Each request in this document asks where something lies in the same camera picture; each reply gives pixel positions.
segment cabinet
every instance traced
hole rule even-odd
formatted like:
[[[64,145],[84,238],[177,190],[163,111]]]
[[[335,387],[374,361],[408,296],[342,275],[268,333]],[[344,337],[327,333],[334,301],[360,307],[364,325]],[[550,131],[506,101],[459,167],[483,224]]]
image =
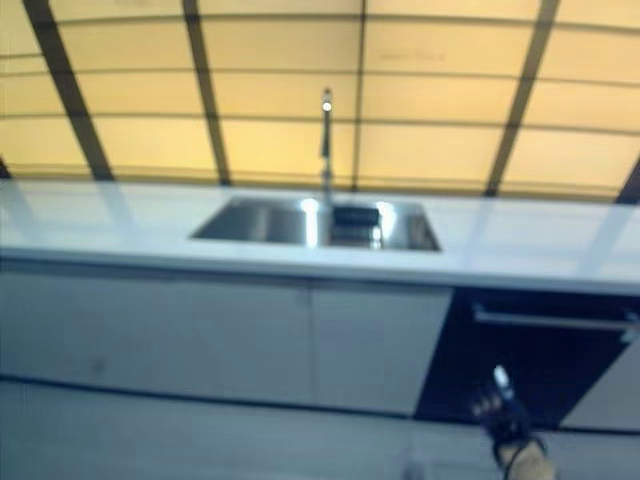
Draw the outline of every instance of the cabinet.
[[[221,395],[215,356],[185,312],[175,279],[66,267],[1,277],[3,374]]]
[[[450,299],[445,288],[313,288],[317,403],[411,415]]]
[[[640,341],[630,345],[562,422],[563,427],[640,431]]]
[[[185,301],[215,345],[225,398],[312,402],[306,282],[189,281]]]
[[[3,374],[210,398],[312,401],[305,282],[68,265],[46,273],[18,268],[1,277]]]
[[[416,417],[472,421],[471,395],[501,364],[534,424],[558,426],[627,347],[626,312],[637,311],[638,303],[609,295],[458,290]]]

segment stainless steel sink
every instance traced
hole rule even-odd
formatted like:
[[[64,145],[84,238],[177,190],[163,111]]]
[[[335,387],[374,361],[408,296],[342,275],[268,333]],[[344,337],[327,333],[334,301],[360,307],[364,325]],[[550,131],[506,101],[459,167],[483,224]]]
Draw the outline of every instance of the stainless steel sink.
[[[194,234],[236,240],[369,249],[439,250],[422,207],[415,203],[337,203],[312,198],[233,198]]]

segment black glove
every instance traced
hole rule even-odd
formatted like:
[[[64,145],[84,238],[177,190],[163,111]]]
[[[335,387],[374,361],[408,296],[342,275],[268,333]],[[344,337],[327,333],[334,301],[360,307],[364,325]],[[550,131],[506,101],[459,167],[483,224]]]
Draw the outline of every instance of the black glove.
[[[493,455],[502,467],[500,447],[524,446],[530,440],[531,422],[524,406],[516,399],[506,371],[500,365],[494,378],[471,398],[471,412],[493,440]]]

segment kitchen counter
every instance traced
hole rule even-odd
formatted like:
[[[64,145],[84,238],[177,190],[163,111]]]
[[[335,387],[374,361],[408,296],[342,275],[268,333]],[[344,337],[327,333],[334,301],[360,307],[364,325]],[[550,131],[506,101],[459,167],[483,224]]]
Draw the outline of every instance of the kitchen counter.
[[[337,193],[413,201],[442,251],[193,240],[236,195],[318,191],[2,181],[2,257],[277,276],[640,294],[640,209],[515,199]]]

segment kitchen faucet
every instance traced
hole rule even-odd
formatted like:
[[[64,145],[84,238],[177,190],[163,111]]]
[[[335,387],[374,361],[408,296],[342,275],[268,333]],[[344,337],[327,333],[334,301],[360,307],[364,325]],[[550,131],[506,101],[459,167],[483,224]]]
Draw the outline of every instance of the kitchen faucet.
[[[322,147],[320,156],[324,159],[324,169],[322,170],[322,186],[324,191],[324,203],[328,209],[331,209],[332,191],[331,191],[331,90],[326,88],[322,94],[322,112],[323,112],[323,131],[322,131]]]

